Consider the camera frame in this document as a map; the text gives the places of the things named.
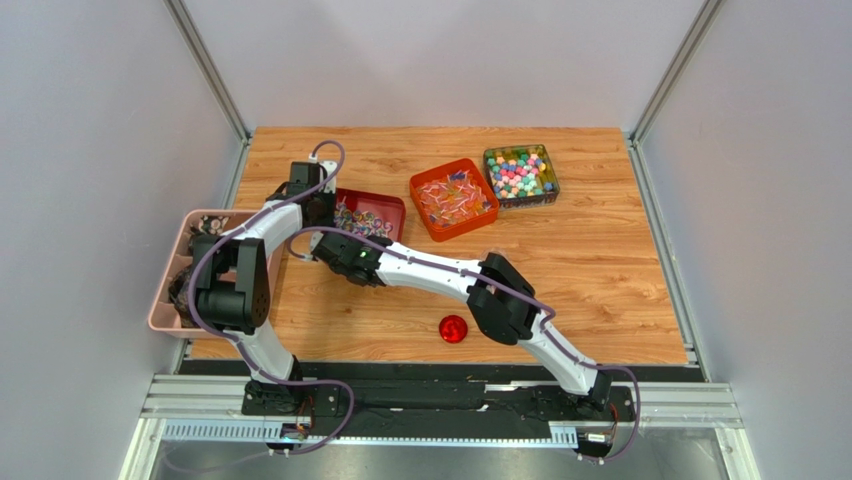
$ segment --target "red round object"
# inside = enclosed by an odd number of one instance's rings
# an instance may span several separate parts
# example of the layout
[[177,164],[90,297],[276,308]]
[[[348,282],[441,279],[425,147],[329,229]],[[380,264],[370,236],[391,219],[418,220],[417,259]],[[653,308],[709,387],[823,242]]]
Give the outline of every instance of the red round object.
[[467,336],[467,322],[458,315],[447,315],[438,325],[438,331],[447,343],[459,343]]

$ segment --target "wooden tabletop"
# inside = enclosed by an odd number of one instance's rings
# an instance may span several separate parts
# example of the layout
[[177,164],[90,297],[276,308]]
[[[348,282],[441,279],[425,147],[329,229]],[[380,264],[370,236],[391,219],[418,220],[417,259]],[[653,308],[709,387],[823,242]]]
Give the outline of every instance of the wooden tabletop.
[[[346,147],[339,188],[405,201],[402,242],[453,258],[506,255],[557,311],[554,324],[605,363],[686,363],[651,232],[621,131],[568,128],[259,128],[234,208],[258,208],[321,140]],[[555,205],[501,211],[487,227],[436,243],[408,193],[409,178],[486,148],[543,143],[562,192]],[[333,146],[323,159],[336,159]],[[306,251],[307,242],[296,242]],[[495,343],[463,304],[410,288],[362,288],[317,263],[282,265],[270,314],[283,344],[302,360],[529,363],[522,348]],[[468,321],[459,344],[438,323]],[[221,340],[198,340],[195,358],[237,357]]]

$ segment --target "white and black robotic arm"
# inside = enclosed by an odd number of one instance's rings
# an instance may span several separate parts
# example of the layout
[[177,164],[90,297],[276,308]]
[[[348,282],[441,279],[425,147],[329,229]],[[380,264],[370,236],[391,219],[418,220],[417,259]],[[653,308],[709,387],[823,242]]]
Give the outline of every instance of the white and black robotic arm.
[[[293,165],[287,195],[277,193],[264,205],[270,210],[276,205],[279,208],[221,248],[211,265],[205,267],[210,271],[202,274],[196,289],[199,313],[214,328],[234,336],[230,341],[244,357],[250,357],[247,363],[252,378],[263,383],[271,382],[261,371],[280,379],[301,379],[298,362],[267,321],[271,296],[266,256],[303,227],[330,226],[334,215],[331,183],[298,204],[279,205],[300,188],[316,185],[336,163],[322,162],[321,167],[309,162]],[[200,240],[194,253],[196,260],[217,240],[213,236]],[[386,238],[370,237],[370,240],[386,251],[340,233],[322,232],[314,235],[311,254],[357,285],[419,288],[466,303],[485,336],[505,345],[520,345],[553,374],[566,392],[587,397],[601,409],[606,405],[609,377],[590,368],[594,361],[578,351],[551,323],[542,327],[546,312],[476,276],[460,273],[474,272],[534,297],[532,286],[505,257],[490,253],[483,261],[458,260],[417,252]],[[218,274],[229,269],[237,271],[236,282],[217,281]]]

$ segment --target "white wall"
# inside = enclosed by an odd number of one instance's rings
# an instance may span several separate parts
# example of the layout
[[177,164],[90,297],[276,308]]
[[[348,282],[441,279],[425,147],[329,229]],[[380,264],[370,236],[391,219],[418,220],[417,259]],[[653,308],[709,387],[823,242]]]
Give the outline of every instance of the white wall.
[[852,3],[729,0],[644,148],[763,478],[852,478]]
[[237,141],[161,1],[0,7],[0,478],[116,478],[176,342],[145,323]]
[[633,128],[702,0],[187,0],[256,126]]

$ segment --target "purple cable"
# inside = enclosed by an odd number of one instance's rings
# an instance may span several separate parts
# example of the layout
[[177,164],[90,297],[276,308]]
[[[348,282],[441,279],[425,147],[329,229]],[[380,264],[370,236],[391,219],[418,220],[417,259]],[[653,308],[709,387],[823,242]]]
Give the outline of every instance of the purple cable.
[[344,235],[344,236],[349,237],[349,238],[354,238],[354,239],[362,242],[363,244],[367,245],[370,248],[374,248],[374,249],[376,249],[376,250],[378,250],[382,253],[392,255],[396,258],[406,260],[406,261],[411,262],[411,263],[416,263],[418,265],[436,268],[438,270],[443,270],[445,272],[457,273],[461,276],[473,277],[477,280],[481,280],[481,281],[485,282],[488,285],[493,286],[494,288],[502,291],[503,293],[511,295],[511,296],[513,296],[513,297],[515,297],[519,300],[523,300],[524,302],[529,303],[533,307],[536,307],[536,308],[538,308],[538,309],[540,309],[544,312],[547,312],[547,316],[542,319],[541,324],[540,324],[541,333],[544,334],[548,339],[550,339],[550,341],[553,342],[553,344],[556,346],[556,348],[560,352],[562,352],[563,355],[568,357],[569,360],[571,360],[572,362],[574,362],[574,363],[576,363],[576,364],[578,364],[582,367],[590,368],[592,370],[623,372],[623,373],[627,374],[627,376],[630,378],[630,381],[633,382],[633,388],[634,388],[634,391],[636,392],[636,401],[634,403],[635,406],[636,406],[636,421],[633,422],[633,430],[631,430],[630,437],[627,439],[627,443],[624,444],[624,447],[621,450],[619,450],[618,453],[616,453],[612,456],[609,456],[606,459],[612,461],[612,460],[615,460],[615,459],[621,457],[633,445],[633,441],[636,439],[636,434],[639,431],[639,419],[641,418],[641,401],[640,401],[640,398],[639,398],[639,381],[636,379],[636,375],[634,375],[633,372],[629,368],[622,367],[620,365],[610,365],[610,366],[595,365],[595,364],[591,364],[591,363],[581,361],[576,355],[574,355],[573,353],[568,351],[568,349],[563,347],[556,340],[556,338],[553,336],[553,334],[550,333],[545,328],[547,326],[547,323],[550,322],[553,319],[553,317],[556,316],[556,311],[554,309],[552,309],[551,307],[549,307],[548,305],[545,305],[544,303],[539,302],[538,300],[536,300],[536,299],[534,299],[534,298],[532,298],[528,295],[525,295],[521,292],[518,292],[517,290],[511,289],[511,288],[503,285],[502,283],[499,283],[499,282],[497,282],[497,281],[495,281],[491,278],[486,277],[485,275],[483,275],[479,272],[472,272],[472,271],[467,270],[467,269],[456,269],[456,268],[453,268],[453,267],[450,267],[450,266],[447,266],[447,265],[443,265],[443,264],[440,264],[440,263],[430,262],[428,260],[421,260],[421,259],[416,258],[416,257],[409,257],[409,256],[404,255],[402,253],[399,253],[395,250],[390,250],[387,247],[379,245],[378,243],[373,242],[372,240],[370,240],[368,238],[364,238],[360,235],[357,235],[355,233],[352,233],[352,232],[349,232],[349,231],[346,231],[346,230],[342,230],[342,229],[339,229],[339,228],[306,227],[306,228],[303,228],[303,229],[299,230],[298,232],[294,233],[289,238],[287,238],[287,240],[284,241],[284,245],[286,246],[287,251],[290,252],[291,255],[293,255],[297,258],[301,258],[302,260],[306,260],[309,257],[307,255],[302,255],[302,254],[295,252],[293,250],[293,240],[295,240],[296,237],[298,237],[298,236],[300,236],[304,233],[307,233],[307,232],[337,233],[337,234]]
[[[355,392],[352,391],[352,387],[350,387],[346,383],[341,382],[339,380],[313,380],[313,381],[284,380],[284,379],[275,377],[274,375],[271,375],[271,374],[267,373],[266,371],[262,370],[260,368],[260,366],[254,361],[254,359],[251,358],[248,351],[246,351],[245,347],[243,347],[242,343],[240,343],[239,338],[237,336],[232,335],[232,334],[227,333],[227,332],[216,330],[215,328],[211,327],[206,322],[204,322],[204,320],[201,318],[201,315],[198,313],[198,308],[195,305],[195,289],[196,289],[196,286],[198,285],[198,277],[201,274],[201,270],[204,268],[204,266],[206,266],[210,262],[210,259],[213,258],[213,255],[222,247],[222,245],[227,243],[229,240],[232,240],[237,235],[240,235],[241,233],[248,231],[248,229],[253,227],[257,222],[259,222],[261,219],[263,219],[266,215],[270,214],[271,212],[274,212],[274,211],[276,211],[280,208],[283,208],[287,205],[298,202],[299,200],[301,200],[303,198],[306,198],[310,195],[313,195],[315,192],[317,192],[317,191],[321,190],[323,187],[325,187],[328,184],[328,182],[330,182],[337,175],[337,173],[342,169],[343,163],[346,161],[346,151],[344,150],[343,145],[341,145],[340,142],[338,142],[336,140],[324,140],[324,141],[320,142],[319,144],[317,144],[316,147],[314,147],[313,152],[311,152],[311,157],[316,158],[317,152],[319,151],[319,149],[322,148],[323,146],[329,145],[329,144],[336,146],[340,150],[340,160],[338,160],[337,168],[334,170],[334,172],[332,172],[330,175],[328,175],[326,178],[324,178],[319,184],[315,185],[314,187],[311,187],[308,190],[306,190],[306,191],[304,191],[304,192],[302,192],[298,195],[294,195],[293,197],[288,198],[288,199],[286,199],[286,200],[284,200],[280,203],[276,203],[272,207],[267,207],[267,208],[264,208],[263,210],[260,210],[259,212],[255,213],[251,218],[246,220],[242,225],[235,228],[233,231],[231,231],[230,233],[228,233],[224,237],[220,238],[219,241],[216,242],[216,244],[214,244],[213,247],[209,251],[207,251],[207,253],[202,255],[202,257],[198,261],[198,264],[196,264],[194,266],[194,268],[192,270],[192,275],[190,275],[190,277],[189,277],[189,285],[187,287],[187,303],[189,304],[189,313],[192,316],[193,321],[195,321],[195,323],[199,327],[201,327],[201,329],[204,330],[205,332],[207,332],[211,335],[217,336],[217,337],[222,337],[222,338],[226,338],[228,340],[233,341],[236,344],[237,350],[240,352],[240,355],[243,357],[243,360],[245,360],[246,364],[249,366],[250,369],[252,369],[253,371],[257,371],[258,375],[261,375],[262,377],[266,378],[267,380],[270,380],[272,382],[275,382],[279,385],[284,385],[284,386],[308,387],[308,386],[316,386],[316,385],[334,385],[334,386],[338,386],[340,388],[343,388],[344,390],[346,390],[347,394],[349,394],[349,408],[346,412],[346,415],[343,417],[343,421],[340,422],[340,424],[337,426],[337,428],[335,428],[332,431],[331,434],[329,434],[328,436],[326,436],[325,438],[323,438],[319,442],[317,442],[317,443],[315,443],[315,444],[313,444],[309,447],[305,447],[305,448],[302,448],[302,449],[299,449],[299,450],[294,450],[294,451],[290,452],[291,455],[301,455],[301,454],[304,454],[304,453],[313,452],[313,451],[315,451],[319,448],[322,448],[328,442],[333,440],[334,437],[337,436],[340,433],[341,430],[343,430],[343,428],[349,422],[349,419],[352,417],[352,412],[355,410]],[[221,470],[221,469],[225,469],[225,468],[230,468],[230,467],[233,467],[235,465],[239,465],[243,462],[246,462],[246,461],[249,461],[249,460],[252,460],[252,459],[255,459],[255,458],[260,458],[264,455],[268,455],[268,452],[260,452],[260,453],[252,454],[252,455],[249,455],[247,457],[241,458],[239,460],[236,460],[234,462],[231,462],[231,463],[228,463],[228,464],[225,464],[225,465],[220,465],[220,466],[217,466],[217,467],[204,468],[204,469],[187,469],[187,468],[177,467],[176,465],[172,464],[167,457],[163,457],[163,462],[169,468],[176,470],[176,471],[179,471],[179,472],[203,474],[203,473],[215,472],[217,470]]]

